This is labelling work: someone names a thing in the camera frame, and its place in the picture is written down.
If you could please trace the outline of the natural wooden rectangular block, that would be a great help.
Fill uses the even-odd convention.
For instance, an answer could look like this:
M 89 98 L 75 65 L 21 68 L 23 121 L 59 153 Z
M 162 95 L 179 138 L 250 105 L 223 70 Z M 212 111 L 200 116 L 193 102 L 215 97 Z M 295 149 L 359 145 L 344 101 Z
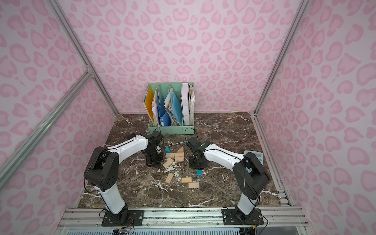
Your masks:
M 175 158 L 175 154 L 174 153 L 166 153 L 165 157 L 168 158 L 168 159 L 174 159 Z

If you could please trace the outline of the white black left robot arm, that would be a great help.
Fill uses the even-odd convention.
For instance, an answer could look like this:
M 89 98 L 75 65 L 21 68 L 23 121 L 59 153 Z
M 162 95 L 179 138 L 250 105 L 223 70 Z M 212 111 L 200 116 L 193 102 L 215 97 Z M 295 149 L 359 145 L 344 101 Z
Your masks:
M 161 132 L 132 134 L 128 140 L 115 146 L 94 149 L 84 171 L 84 179 L 99 192 L 105 203 L 106 214 L 117 221 L 127 218 L 127 206 L 117 187 L 119 165 L 128 157 L 141 152 L 147 167 L 161 167 L 165 153 L 160 147 Z

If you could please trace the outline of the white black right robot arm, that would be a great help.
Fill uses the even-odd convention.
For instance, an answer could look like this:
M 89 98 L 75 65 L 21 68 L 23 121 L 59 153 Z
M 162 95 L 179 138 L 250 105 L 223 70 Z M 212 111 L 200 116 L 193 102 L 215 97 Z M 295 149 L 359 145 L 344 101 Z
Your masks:
M 208 162 L 214 162 L 234 173 L 241 190 L 236 215 L 247 220 L 256 209 L 261 192 L 270 182 L 270 175 L 257 156 L 252 152 L 243 155 L 234 153 L 212 142 L 199 142 L 195 137 L 188 139 L 186 146 L 193 154 L 189 158 L 191 169 L 204 169 Z

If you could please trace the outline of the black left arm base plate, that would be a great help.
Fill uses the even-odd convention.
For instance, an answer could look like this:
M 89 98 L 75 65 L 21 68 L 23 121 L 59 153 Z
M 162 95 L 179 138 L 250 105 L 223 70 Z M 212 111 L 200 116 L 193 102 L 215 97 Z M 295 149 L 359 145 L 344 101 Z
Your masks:
M 114 214 L 109 210 L 105 210 L 102 218 L 102 227 L 127 227 L 142 226 L 144 220 L 144 210 L 124 209 L 119 214 Z

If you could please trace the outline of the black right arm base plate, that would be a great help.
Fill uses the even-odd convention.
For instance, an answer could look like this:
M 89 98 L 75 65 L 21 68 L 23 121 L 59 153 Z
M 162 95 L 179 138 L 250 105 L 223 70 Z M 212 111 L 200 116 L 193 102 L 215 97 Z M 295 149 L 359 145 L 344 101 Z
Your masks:
M 224 225 L 253 225 L 259 226 L 264 224 L 264 220 L 260 209 L 253 209 L 250 214 L 243 214 L 238 208 L 229 209 L 223 207 L 221 209 Z

